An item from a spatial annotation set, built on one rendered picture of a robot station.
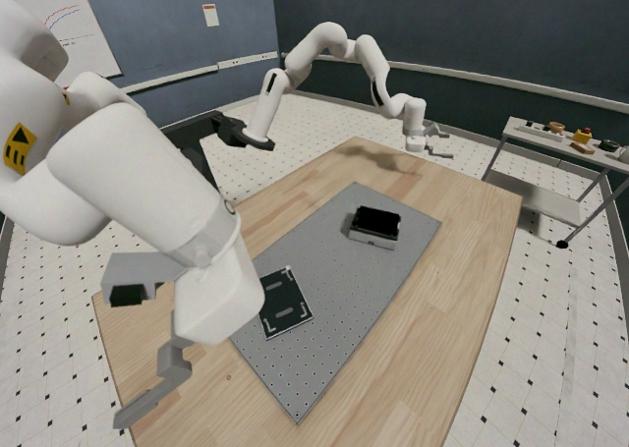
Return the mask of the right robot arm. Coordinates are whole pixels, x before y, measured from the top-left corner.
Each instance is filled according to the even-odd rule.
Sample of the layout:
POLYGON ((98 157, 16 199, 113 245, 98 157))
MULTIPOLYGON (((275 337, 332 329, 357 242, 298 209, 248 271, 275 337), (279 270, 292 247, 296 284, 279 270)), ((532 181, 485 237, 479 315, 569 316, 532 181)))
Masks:
POLYGON ((68 61, 43 22, 0 0, 0 211, 58 246, 113 220, 157 249, 112 252, 99 283, 110 308, 140 306, 208 266, 238 215, 116 85, 93 72, 55 84, 68 61))

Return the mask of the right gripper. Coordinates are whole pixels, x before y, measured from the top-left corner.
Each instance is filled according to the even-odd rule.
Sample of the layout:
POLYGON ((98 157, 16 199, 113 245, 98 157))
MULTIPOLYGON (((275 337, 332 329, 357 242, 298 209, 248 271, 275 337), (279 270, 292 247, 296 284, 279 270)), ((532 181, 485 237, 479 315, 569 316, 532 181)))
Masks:
POLYGON ((232 237, 211 263, 205 268, 188 268, 174 281, 170 339, 157 349, 156 358, 156 376, 165 379, 115 412, 112 429, 127 429, 192 376, 192 364, 182 357, 185 348, 195 343, 218 345, 261 309, 263 290, 237 215, 232 237))

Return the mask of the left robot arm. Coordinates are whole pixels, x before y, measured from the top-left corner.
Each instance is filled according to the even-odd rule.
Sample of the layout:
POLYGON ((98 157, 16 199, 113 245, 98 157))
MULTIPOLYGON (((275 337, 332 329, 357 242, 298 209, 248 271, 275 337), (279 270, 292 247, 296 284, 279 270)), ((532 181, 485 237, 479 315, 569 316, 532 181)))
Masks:
POLYGON ((434 136, 439 132, 436 122, 422 130, 426 103, 405 93, 389 97, 385 79, 389 65, 374 39, 367 34, 356 41, 347 38, 343 27, 323 23, 314 28, 286 57, 286 70, 271 69, 265 75, 250 123, 243 133, 249 138, 267 142, 266 135, 279 107, 282 94, 291 93, 312 70, 311 62, 328 48, 335 58, 362 64, 371 79, 372 100, 381 116, 391 120, 404 113, 402 133, 409 137, 434 136), (291 73, 289 73, 289 72, 291 73), (405 109, 405 112, 404 112, 405 109))

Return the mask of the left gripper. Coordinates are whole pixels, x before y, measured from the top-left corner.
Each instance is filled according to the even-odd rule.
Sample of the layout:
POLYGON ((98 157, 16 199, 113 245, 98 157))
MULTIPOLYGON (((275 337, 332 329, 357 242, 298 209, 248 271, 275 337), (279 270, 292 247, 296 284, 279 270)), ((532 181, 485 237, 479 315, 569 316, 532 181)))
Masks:
MULTIPOLYGON (((426 141, 426 136, 415 136, 409 137, 402 133, 403 136, 406 137, 405 149, 409 152, 423 152, 424 150, 428 150, 428 155, 430 156, 439 156, 441 158, 453 159, 454 154, 449 153, 433 153, 433 146, 428 145, 426 141)), ((441 139, 449 139, 450 134, 438 133, 435 136, 439 136, 441 139)))

